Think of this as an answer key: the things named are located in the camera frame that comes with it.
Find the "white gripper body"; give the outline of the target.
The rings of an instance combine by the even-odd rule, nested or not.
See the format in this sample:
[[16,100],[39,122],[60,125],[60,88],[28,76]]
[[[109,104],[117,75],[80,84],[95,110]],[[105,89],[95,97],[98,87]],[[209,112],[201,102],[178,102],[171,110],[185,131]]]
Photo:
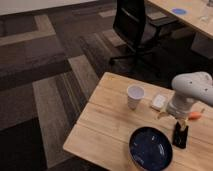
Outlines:
[[193,105],[194,100],[192,98],[174,94],[168,102],[166,112],[175,118],[187,118]]

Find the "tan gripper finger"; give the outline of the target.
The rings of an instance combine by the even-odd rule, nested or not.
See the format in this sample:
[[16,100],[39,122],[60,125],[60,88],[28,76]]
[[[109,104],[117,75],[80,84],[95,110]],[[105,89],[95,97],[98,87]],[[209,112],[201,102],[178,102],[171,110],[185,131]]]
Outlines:
[[167,112],[160,112],[159,115],[157,116],[157,119],[161,119],[163,117],[168,117],[169,114]]
[[181,125],[181,129],[185,129],[187,127],[187,121],[188,119],[185,118],[185,119],[180,119],[179,123]]

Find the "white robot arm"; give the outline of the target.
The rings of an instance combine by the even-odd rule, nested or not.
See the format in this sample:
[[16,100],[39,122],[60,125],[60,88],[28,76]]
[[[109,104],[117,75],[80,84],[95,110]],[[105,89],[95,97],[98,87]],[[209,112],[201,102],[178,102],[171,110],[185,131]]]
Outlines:
[[198,101],[213,107],[213,77],[207,72],[179,74],[171,82],[174,94],[160,110],[158,118],[173,116],[186,126],[191,108]]

